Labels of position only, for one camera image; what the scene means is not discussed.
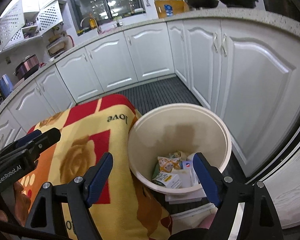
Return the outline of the left hand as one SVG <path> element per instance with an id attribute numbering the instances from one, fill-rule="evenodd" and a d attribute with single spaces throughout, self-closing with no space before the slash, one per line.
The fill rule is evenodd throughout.
<path id="1" fill-rule="evenodd" d="M 0 220 L 8 222 L 8 215 L 25 226 L 31 206 L 30 198 L 24 193 L 23 185 L 17 181 L 0 194 Z"/>

